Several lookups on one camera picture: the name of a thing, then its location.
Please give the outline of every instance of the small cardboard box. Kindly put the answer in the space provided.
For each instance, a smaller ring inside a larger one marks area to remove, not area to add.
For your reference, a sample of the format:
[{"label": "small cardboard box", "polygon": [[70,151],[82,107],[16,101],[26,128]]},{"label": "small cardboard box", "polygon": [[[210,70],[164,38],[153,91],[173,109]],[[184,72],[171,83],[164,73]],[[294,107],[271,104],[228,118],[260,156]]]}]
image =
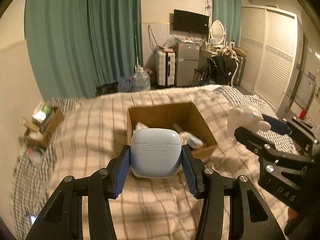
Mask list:
[{"label": "small cardboard box", "polygon": [[207,147],[192,150],[195,158],[206,159],[217,147],[217,141],[212,135],[202,115],[193,103],[178,103],[160,106],[129,108],[127,112],[127,144],[131,145],[131,137],[137,122],[150,128],[165,128],[174,130],[173,123],[204,141]]},{"label": "small cardboard box", "polygon": [[29,136],[30,130],[27,129],[24,137],[27,140],[27,143],[29,145],[38,145],[40,147],[46,148],[51,140],[52,134],[55,132],[58,125],[64,120],[64,117],[58,107],[54,108],[54,115],[52,119],[50,120],[50,123],[48,124],[46,130],[44,131],[43,139],[42,140],[36,140]]}]

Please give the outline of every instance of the plastic bottle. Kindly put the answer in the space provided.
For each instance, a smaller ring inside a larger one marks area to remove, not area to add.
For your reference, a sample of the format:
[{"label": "plastic bottle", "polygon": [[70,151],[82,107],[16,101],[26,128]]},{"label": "plastic bottle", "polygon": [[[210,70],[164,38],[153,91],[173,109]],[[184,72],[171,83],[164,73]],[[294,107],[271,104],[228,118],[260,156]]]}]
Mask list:
[{"label": "plastic bottle", "polygon": [[140,65],[137,67],[136,73],[134,74],[133,78],[134,78],[133,88],[135,92],[151,90],[150,76],[147,73],[147,71],[145,71],[143,67],[141,67]]}]

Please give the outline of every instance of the wall-mounted tv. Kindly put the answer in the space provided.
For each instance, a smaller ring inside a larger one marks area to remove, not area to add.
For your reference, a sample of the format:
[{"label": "wall-mounted tv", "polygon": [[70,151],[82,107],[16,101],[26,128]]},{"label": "wall-mounted tv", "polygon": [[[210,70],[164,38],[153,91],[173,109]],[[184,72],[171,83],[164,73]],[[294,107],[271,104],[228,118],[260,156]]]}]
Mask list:
[{"label": "wall-mounted tv", "polygon": [[173,30],[208,35],[209,16],[193,12],[174,10]]}]

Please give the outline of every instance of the door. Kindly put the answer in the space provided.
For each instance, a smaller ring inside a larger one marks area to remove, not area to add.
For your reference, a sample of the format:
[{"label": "door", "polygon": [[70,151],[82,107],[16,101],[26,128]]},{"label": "door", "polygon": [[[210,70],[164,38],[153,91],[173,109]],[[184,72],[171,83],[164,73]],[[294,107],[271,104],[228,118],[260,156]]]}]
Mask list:
[{"label": "door", "polygon": [[247,53],[241,85],[252,90],[260,68],[265,33],[265,10],[242,8],[242,24],[239,47]]},{"label": "door", "polygon": [[192,86],[195,69],[198,68],[197,60],[179,60],[176,62],[175,84],[178,87]]},{"label": "door", "polygon": [[254,91],[278,108],[295,61],[298,28],[295,17],[267,10],[265,49]]},{"label": "door", "polygon": [[200,47],[198,44],[183,43],[178,44],[178,60],[198,60]]}]

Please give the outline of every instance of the sliding closet door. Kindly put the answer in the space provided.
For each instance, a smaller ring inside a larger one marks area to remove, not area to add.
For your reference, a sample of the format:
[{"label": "sliding closet door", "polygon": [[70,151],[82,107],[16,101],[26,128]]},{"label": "sliding closet door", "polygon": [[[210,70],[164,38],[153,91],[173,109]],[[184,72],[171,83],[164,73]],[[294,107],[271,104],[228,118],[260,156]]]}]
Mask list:
[{"label": "sliding closet door", "polygon": [[294,17],[267,10],[266,44],[254,90],[278,108],[292,74],[298,38]]},{"label": "sliding closet door", "polygon": [[254,88],[261,63],[264,32],[265,10],[243,7],[239,47],[248,54],[241,81],[245,88]]}]

